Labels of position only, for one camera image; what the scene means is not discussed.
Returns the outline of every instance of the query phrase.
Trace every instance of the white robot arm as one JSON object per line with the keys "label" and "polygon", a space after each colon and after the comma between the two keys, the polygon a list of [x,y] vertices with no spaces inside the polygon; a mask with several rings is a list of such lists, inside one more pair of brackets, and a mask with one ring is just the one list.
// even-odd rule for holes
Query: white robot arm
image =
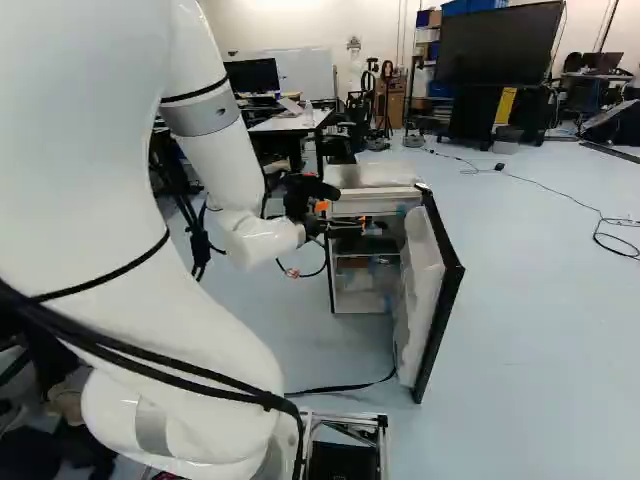
{"label": "white robot arm", "polygon": [[[147,151],[161,98],[167,125],[224,209],[234,262],[251,267],[306,238],[287,218],[256,216],[261,172],[196,1],[33,0],[4,5],[0,18],[0,279],[35,297],[161,245],[126,273],[44,305],[106,337],[281,395],[269,349],[189,276],[171,241],[158,243],[166,226]],[[169,386],[68,346],[95,367],[83,416],[113,450],[193,480],[246,480],[277,457],[272,478],[291,478],[300,439],[287,415]]]}
{"label": "white robot arm", "polygon": [[195,0],[174,2],[168,84],[160,113],[223,211],[232,261],[250,268],[306,241],[286,217],[256,216],[264,180],[206,18]]}

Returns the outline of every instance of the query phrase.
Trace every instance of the fridge door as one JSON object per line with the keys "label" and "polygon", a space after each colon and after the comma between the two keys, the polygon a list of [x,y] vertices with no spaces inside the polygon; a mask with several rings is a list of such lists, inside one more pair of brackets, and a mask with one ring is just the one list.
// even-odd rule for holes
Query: fridge door
{"label": "fridge door", "polygon": [[400,383],[422,403],[440,343],[464,276],[431,190],[418,185],[422,205],[405,218],[402,288],[394,340]]}

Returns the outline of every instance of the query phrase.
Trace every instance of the computer monitor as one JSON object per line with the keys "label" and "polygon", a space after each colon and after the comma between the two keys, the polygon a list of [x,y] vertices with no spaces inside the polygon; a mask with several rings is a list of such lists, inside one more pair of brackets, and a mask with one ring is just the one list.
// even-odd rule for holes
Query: computer monitor
{"label": "computer monitor", "polygon": [[604,54],[600,52],[586,52],[582,54],[582,66],[588,68],[598,68],[602,56]]}
{"label": "computer monitor", "polygon": [[620,64],[623,55],[623,52],[587,52],[582,55],[582,65],[606,74]]}
{"label": "computer monitor", "polygon": [[610,73],[615,68],[618,68],[623,55],[623,52],[605,52],[602,54],[602,60],[597,68],[602,73]]}
{"label": "computer monitor", "polygon": [[435,79],[460,86],[539,85],[562,9],[557,1],[445,16]]}
{"label": "computer monitor", "polygon": [[265,93],[280,90],[275,58],[224,62],[235,93]]}

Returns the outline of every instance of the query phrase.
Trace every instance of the mini fridge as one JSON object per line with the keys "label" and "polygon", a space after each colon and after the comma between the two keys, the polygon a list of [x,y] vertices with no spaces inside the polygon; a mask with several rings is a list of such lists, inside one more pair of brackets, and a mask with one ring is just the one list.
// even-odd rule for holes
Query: mini fridge
{"label": "mini fridge", "polygon": [[341,190],[327,218],[362,226],[325,239],[331,311],[393,319],[397,375],[421,403],[465,272],[433,192],[401,162],[330,165],[324,180]]}

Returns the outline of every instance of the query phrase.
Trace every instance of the gray floor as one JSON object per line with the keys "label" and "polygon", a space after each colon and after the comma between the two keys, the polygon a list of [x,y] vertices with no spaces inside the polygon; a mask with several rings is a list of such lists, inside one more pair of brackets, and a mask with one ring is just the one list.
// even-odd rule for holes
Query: gray floor
{"label": "gray floor", "polygon": [[[509,172],[607,215],[640,219],[640,165],[575,143],[521,147],[511,156],[433,147],[480,168],[506,162]],[[498,174],[460,175],[459,162],[398,145],[364,157],[415,164],[434,190],[467,274],[422,406],[395,381],[299,403],[387,412],[395,480],[638,478],[640,262],[598,248],[590,238],[594,213],[533,185]],[[169,225],[188,262],[182,219],[173,215]],[[640,235],[634,241],[640,244]],[[319,267],[322,255],[311,244],[282,260],[305,271]],[[334,318],[325,276],[294,281],[273,262],[242,273],[226,258],[214,261],[203,287],[271,347],[289,389],[389,371],[390,320]],[[138,478],[141,471],[121,460],[114,478]]]}

